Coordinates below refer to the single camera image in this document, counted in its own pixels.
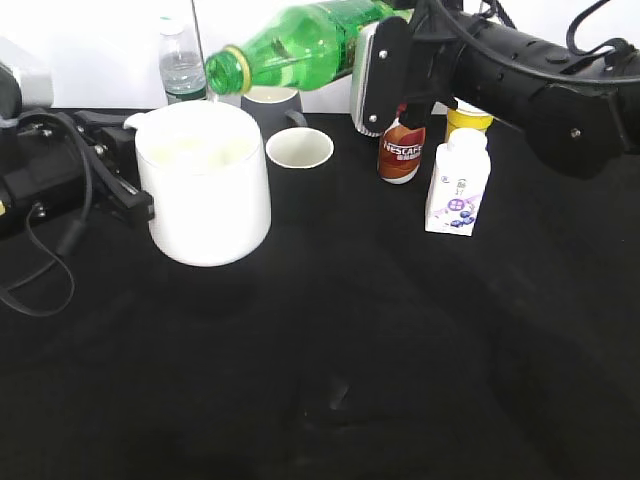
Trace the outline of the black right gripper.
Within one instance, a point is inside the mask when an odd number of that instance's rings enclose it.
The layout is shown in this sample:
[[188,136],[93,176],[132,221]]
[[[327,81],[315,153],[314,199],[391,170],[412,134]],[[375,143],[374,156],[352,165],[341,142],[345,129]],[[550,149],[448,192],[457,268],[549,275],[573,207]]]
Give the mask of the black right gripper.
[[394,9],[412,11],[409,27],[389,17],[365,26],[356,40],[350,115],[369,137],[392,123],[401,97],[407,108],[400,123],[408,128],[424,127],[436,103],[458,106],[451,80],[462,42],[430,1],[395,1]]

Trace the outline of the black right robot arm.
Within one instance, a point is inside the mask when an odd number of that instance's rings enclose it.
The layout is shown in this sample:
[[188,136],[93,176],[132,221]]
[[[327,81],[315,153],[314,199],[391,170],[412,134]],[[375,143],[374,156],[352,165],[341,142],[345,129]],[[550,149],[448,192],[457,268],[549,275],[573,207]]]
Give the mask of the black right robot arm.
[[433,107],[470,104],[521,131],[547,166],[575,178],[639,151],[639,52],[615,38],[560,46],[468,14],[458,1],[415,1],[412,17],[367,26],[351,89],[356,129],[426,124]]

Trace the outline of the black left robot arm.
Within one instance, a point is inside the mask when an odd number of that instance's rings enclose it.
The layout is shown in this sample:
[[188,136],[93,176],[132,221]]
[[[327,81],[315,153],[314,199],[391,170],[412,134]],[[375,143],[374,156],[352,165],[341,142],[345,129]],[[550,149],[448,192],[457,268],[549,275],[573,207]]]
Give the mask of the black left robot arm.
[[29,213],[48,220],[98,207],[138,226],[154,216],[141,185],[134,132],[123,115],[51,108],[48,67],[1,41],[1,235],[24,228]]

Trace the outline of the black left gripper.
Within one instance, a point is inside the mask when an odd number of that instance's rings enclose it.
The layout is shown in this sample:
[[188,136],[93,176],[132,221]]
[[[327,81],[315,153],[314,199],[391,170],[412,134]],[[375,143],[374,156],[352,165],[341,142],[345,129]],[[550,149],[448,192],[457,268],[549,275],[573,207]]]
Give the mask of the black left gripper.
[[88,222],[96,181],[83,158],[88,144],[78,126],[98,128],[94,149],[113,178],[104,184],[107,211],[129,226],[146,226],[154,218],[153,197],[142,189],[135,132],[125,130],[141,113],[116,115],[79,110],[33,110],[1,119],[1,233],[24,229],[31,208],[39,204],[46,218],[74,208]]

